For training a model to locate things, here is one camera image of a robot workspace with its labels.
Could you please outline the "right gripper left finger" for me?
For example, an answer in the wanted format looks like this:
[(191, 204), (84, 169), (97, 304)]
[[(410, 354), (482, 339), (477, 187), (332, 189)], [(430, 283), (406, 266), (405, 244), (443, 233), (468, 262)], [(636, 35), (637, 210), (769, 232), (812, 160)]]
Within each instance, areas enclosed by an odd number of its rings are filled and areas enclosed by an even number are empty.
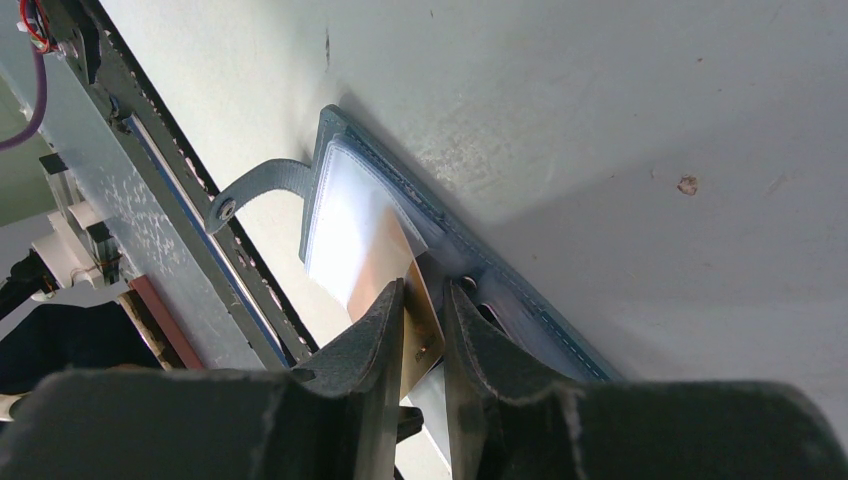
[(1, 438), (5, 479), (389, 479), (404, 285), (286, 371), (76, 370)]

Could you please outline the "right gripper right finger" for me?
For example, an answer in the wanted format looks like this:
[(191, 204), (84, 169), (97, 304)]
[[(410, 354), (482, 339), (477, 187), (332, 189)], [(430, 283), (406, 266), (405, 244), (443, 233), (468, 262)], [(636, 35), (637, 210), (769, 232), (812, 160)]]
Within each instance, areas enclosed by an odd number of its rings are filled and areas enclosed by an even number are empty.
[(798, 389), (760, 381), (579, 382), (444, 288), (457, 479), (843, 479), (847, 456)]

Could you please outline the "gold credit card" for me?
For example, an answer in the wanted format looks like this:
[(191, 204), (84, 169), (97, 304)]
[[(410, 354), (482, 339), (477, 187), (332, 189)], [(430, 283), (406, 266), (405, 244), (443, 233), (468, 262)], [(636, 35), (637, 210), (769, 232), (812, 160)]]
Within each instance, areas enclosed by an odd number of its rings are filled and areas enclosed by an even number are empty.
[(400, 396), (406, 397), (444, 353), (444, 336), (417, 259), (392, 209), (378, 217), (376, 231), (365, 249), (355, 277), (347, 311), (361, 318), (391, 281), (403, 281), (403, 349)]

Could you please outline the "blue card holder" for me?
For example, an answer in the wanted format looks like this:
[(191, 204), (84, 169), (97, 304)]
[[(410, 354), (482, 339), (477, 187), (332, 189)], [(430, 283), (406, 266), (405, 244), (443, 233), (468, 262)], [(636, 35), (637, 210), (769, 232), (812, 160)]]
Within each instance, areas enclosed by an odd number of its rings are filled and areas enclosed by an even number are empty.
[(315, 282), (340, 300), (352, 296), (352, 271), (364, 260), (351, 254), (346, 267), (330, 273), (331, 230), (364, 242), (376, 234), (366, 219), (377, 208), (397, 216), (441, 326), (459, 333), (460, 360), (437, 362), (411, 397), (454, 471), (526, 479), (542, 450), (553, 445), (550, 428), (519, 421), (519, 401), (540, 395), (547, 385), (530, 372), (531, 359), (577, 381), (616, 378), (547, 300), (339, 107), (321, 111), (311, 165), (272, 159), (249, 170), (215, 197), (206, 231), (218, 232), (241, 207), (272, 190), (303, 199), (300, 258)]

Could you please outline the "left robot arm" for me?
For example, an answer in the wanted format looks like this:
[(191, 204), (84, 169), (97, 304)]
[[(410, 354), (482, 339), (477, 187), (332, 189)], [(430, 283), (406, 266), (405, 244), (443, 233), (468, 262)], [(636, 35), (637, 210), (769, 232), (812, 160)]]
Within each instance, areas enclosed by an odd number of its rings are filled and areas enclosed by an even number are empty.
[(46, 377), (74, 369), (161, 368), (122, 305), (46, 303), (1, 340), (1, 426)]

